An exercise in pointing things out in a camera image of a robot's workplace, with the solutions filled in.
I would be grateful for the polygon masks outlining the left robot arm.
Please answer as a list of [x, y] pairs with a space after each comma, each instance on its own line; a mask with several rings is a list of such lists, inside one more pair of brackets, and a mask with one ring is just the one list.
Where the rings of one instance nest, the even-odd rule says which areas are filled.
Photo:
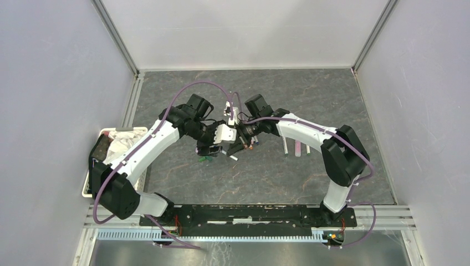
[[152, 128], [123, 155], [110, 163], [95, 163], [90, 170], [95, 223], [107, 221], [98, 219], [98, 207], [103, 206], [112, 217], [151, 215], [159, 225], [169, 225], [174, 219], [171, 201], [158, 193], [138, 192], [134, 185], [143, 171], [182, 137], [213, 143], [217, 124], [204, 124], [213, 109], [209, 101], [192, 94], [187, 103], [164, 109]]

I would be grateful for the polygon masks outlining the dark blue capped marker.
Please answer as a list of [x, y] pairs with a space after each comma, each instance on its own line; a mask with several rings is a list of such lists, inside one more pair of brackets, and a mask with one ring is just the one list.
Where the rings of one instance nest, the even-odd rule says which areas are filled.
[[288, 156], [289, 151], [288, 151], [287, 139], [285, 137], [282, 137], [282, 142], [283, 142], [284, 155]]

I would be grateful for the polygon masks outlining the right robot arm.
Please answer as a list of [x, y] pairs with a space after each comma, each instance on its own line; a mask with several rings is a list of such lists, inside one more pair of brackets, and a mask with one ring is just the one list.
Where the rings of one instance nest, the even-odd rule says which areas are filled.
[[286, 109], [273, 110], [260, 94], [247, 100], [245, 105], [250, 113], [247, 120], [238, 117], [239, 110], [231, 101], [226, 102], [224, 111], [229, 116], [229, 126], [238, 131], [238, 144], [247, 146], [250, 139], [264, 132], [299, 141], [321, 153], [330, 183], [320, 204], [320, 219], [327, 226], [340, 222], [355, 182], [366, 167], [374, 170], [355, 131], [347, 125], [321, 126]]

